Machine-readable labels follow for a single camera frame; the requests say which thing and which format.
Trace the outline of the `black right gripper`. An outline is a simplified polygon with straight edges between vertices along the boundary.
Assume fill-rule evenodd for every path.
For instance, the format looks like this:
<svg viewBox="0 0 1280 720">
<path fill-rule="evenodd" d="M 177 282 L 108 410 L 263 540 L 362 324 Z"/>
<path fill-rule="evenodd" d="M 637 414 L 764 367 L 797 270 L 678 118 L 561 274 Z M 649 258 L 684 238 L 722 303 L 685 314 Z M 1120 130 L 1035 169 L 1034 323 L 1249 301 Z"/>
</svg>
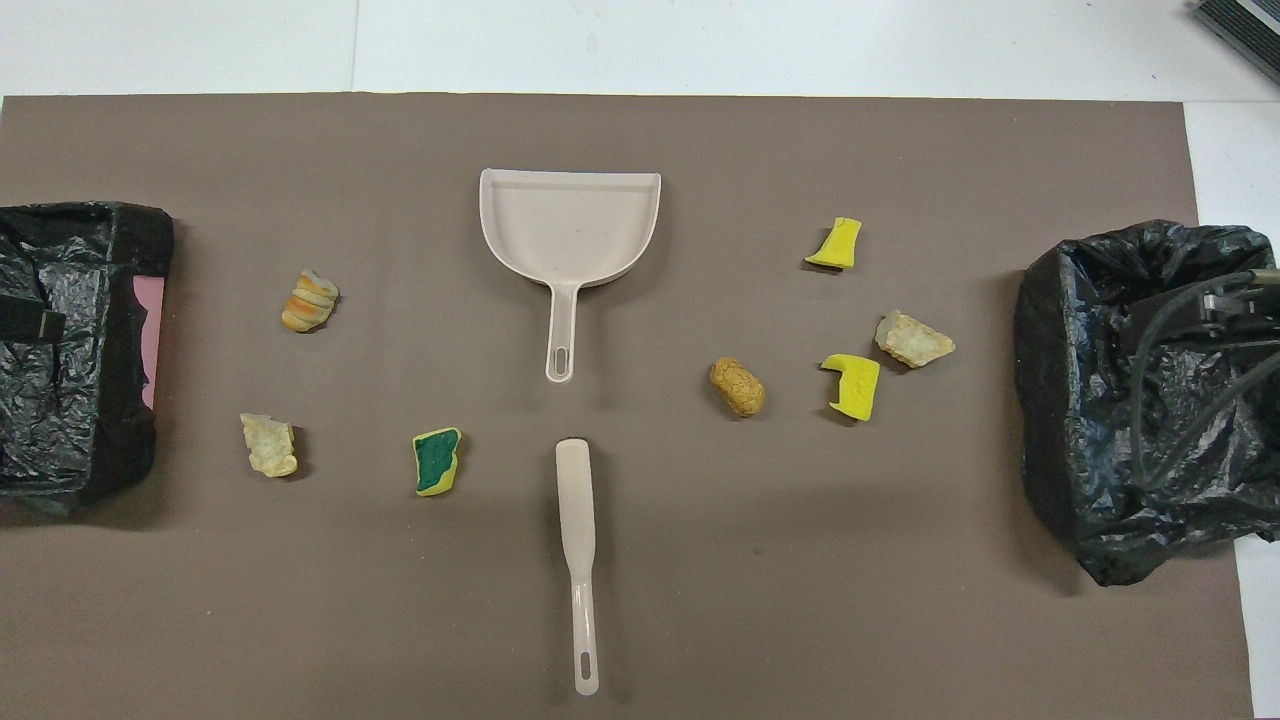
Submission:
<svg viewBox="0 0 1280 720">
<path fill-rule="evenodd" d="M 1280 288 L 1207 288 L 1179 304 L 1161 322 L 1164 307 L 1183 290 L 1128 306 L 1128 351 L 1146 336 L 1152 345 L 1198 351 L 1265 348 L 1280 345 Z"/>
</svg>

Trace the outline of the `beige plastic dustpan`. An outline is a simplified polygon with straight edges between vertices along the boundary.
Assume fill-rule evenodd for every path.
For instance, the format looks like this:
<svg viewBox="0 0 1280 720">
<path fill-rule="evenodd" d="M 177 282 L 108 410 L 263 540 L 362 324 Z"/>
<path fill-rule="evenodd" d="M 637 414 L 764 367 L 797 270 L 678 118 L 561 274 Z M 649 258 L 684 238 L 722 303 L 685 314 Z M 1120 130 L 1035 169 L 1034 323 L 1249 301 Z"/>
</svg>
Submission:
<svg viewBox="0 0 1280 720">
<path fill-rule="evenodd" d="M 479 218 L 493 256 L 550 292 L 545 377 L 573 378 L 579 293 L 627 273 L 645 254 L 660 210 L 662 177 L 486 168 Z"/>
</svg>

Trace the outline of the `pink plastic bin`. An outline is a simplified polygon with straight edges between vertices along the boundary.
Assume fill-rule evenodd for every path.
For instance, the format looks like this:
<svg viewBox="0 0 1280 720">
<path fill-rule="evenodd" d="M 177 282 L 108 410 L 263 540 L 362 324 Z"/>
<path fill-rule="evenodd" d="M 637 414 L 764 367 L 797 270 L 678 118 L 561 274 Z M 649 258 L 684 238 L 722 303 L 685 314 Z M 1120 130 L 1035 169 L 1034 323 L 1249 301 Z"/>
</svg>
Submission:
<svg viewBox="0 0 1280 720">
<path fill-rule="evenodd" d="M 155 384 L 157 379 L 157 355 L 160 328 L 163 323 L 163 302 L 165 278 L 155 275 L 134 275 L 134 297 L 145 310 L 140 351 L 143 363 L 145 384 L 141 392 L 146 407 L 154 409 Z"/>
</svg>

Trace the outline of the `brown table mat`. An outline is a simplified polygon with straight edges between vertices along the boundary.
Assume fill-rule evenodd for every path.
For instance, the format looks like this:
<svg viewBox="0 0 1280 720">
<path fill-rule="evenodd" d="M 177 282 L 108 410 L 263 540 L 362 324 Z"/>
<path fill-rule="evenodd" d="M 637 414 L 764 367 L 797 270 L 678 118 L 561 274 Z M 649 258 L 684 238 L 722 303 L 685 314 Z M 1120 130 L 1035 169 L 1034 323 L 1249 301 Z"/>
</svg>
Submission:
<svg viewBox="0 0 1280 720">
<path fill-rule="evenodd" d="M 645 254 L 579 293 L 490 252 L 486 168 L 662 177 Z M 1196 223 L 1183 108 L 813 97 L 9 97 L 0 205 L 179 232 L 145 482 L 0 507 L 0 720 L 1251 717 L 1230 546 L 1101 588 L 1029 510 L 1021 273 Z M 803 259 L 836 217 L 851 269 Z M 300 273 L 340 299 L 282 324 Z M 956 350 L 910 369 L 900 310 Z M 881 365 L 836 413 L 832 354 Z M 710 386 L 735 357 L 755 416 Z M 239 415 L 294 429 L 250 465 Z M 415 436 L 463 433 L 419 497 Z M 573 684 L 556 445 L 589 443 L 600 687 Z"/>
</svg>

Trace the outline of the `dark grey ribbed device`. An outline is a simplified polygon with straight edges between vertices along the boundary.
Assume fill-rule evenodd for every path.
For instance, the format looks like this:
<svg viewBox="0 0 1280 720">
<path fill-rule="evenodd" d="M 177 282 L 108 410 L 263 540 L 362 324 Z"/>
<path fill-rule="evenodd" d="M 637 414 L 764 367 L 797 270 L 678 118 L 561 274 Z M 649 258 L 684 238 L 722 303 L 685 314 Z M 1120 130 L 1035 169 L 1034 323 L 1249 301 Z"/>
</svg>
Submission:
<svg viewBox="0 0 1280 720">
<path fill-rule="evenodd" d="M 1199 0 L 1192 15 L 1280 86 L 1280 0 Z"/>
</svg>

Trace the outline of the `yellow notched sponge piece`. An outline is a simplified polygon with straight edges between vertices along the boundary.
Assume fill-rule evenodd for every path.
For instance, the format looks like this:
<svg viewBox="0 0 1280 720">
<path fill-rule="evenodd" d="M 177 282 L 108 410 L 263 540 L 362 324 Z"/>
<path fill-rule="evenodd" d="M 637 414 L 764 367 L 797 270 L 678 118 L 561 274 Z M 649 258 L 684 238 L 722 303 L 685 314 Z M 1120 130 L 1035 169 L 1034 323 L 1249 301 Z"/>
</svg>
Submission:
<svg viewBox="0 0 1280 720">
<path fill-rule="evenodd" d="M 874 409 L 881 365 L 868 357 L 832 354 L 820 363 L 820 369 L 838 374 L 837 398 L 828 402 L 829 407 L 858 421 L 869 420 Z"/>
</svg>

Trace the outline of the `orange striped sponge chunk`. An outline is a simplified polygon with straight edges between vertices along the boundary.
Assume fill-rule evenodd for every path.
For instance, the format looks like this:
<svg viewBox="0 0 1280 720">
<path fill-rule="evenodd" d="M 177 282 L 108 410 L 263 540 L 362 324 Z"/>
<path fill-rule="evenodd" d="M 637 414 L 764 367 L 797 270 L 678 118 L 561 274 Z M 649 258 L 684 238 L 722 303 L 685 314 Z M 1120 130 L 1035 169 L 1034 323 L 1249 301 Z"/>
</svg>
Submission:
<svg viewBox="0 0 1280 720">
<path fill-rule="evenodd" d="M 328 322 L 340 299 L 338 286 L 303 269 L 282 310 L 282 324 L 294 333 L 310 333 Z"/>
</svg>

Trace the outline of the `beige hand brush black bristles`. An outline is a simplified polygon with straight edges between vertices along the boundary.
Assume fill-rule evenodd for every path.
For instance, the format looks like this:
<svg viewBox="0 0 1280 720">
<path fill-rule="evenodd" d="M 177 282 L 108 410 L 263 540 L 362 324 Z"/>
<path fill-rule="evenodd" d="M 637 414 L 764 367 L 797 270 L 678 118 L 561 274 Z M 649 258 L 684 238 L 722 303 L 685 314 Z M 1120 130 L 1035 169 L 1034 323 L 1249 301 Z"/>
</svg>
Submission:
<svg viewBox="0 0 1280 720">
<path fill-rule="evenodd" d="M 596 527 L 590 447 L 585 439 L 566 438 L 556 445 L 556 480 L 571 587 L 573 684 L 580 696 L 593 696 L 600 687 L 593 600 Z"/>
</svg>

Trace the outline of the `yellow sponge wedge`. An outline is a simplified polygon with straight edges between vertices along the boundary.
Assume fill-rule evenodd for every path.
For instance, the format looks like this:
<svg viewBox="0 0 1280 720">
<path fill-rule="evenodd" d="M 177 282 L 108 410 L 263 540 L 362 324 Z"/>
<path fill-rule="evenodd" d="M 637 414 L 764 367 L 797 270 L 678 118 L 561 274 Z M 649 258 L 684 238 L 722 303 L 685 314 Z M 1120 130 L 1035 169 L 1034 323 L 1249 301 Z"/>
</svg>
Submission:
<svg viewBox="0 0 1280 720">
<path fill-rule="evenodd" d="M 863 223 L 850 217 L 836 217 L 818 250 L 803 260 L 813 266 L 842 272 L 856 264 L 856 247 Z"/>
</svg>

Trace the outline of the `black plastic trash bag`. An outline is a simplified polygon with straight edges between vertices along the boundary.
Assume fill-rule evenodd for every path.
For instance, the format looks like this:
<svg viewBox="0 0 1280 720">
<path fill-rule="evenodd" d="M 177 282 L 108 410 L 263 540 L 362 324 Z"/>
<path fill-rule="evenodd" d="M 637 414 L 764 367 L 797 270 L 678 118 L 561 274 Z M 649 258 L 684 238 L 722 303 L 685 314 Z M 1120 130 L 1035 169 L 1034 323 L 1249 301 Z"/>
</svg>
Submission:
<svg viewBox="0 0 1280 720">
<path fill-rule="evenodd" d="M 0 208 L 0 299 L 65 315 L 60 342 L 0 342 L 0 500 L 67 515 L 142 480 L 145 310 L 134 275 L 169 275 L 173 219 L 128 202 Z"/>
<path fill-rule="evenodd" d="M 1128 306 L 1183 290 L 1280 288 L 1244 225 L 1152 220 L 1065 240 L 1024 273 L 1014 310 L 1021 482 L 1034 514 L 1100 585 L 1181 551 L 1280 541 L 1280 345 L 1128 351 Z"/>
</svg>

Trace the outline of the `pale cream sponge chunk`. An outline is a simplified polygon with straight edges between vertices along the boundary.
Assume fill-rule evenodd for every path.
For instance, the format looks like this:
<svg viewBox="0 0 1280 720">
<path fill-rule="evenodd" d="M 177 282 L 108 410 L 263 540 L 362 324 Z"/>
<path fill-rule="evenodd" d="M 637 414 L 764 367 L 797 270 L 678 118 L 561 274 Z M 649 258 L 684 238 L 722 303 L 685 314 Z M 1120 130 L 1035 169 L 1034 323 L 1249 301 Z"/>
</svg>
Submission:
<svg viewBox="0 0 1280 720">
<path fill-rule="evenodd" d="M 957 347 L 946 334 L 900 310 L 892 310 L 879 320 L 874 342 L 910 369 L 920 369 L 952 354 Z"/>
<path fill-rule="evenodd" d="M 287 421 L 268 415 L 242 413 L 239 421 L 250 451 L 250 465 L 269 478 L 283 478 L 297 471 L 294 429 Z"/>
</svg>

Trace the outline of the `brown cracked sponge lump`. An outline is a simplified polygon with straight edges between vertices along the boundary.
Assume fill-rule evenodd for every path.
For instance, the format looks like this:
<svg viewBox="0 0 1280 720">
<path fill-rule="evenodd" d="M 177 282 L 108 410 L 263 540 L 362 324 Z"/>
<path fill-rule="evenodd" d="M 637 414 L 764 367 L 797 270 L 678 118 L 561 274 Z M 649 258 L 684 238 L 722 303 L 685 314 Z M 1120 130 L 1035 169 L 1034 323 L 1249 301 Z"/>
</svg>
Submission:
<svg viewBox="0 0 1280 720">
<path fill-rule="evenodd" d="M 737 416 L 755 416 L 765 406 L 765 387 L 735 357 L 718 357 L 709 370 L 710 386 Z"/>
</svg>

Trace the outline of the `green and yellow sponge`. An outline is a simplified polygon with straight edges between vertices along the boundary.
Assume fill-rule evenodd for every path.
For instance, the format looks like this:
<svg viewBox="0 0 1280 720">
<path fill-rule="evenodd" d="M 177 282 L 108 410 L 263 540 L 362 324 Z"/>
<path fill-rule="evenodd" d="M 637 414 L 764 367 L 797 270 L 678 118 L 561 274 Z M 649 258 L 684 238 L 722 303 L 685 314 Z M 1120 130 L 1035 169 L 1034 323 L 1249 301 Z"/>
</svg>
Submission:
<svg viewBox="0 0 1280 720">
<path fill-rule="evenodd" d="M 463 433 L 456 427 L 440 428 L 415 436 L 415 457 L 419 497 L 433 497 L 451 491 L 460 466 L 460 445 Z"/>
</svg>

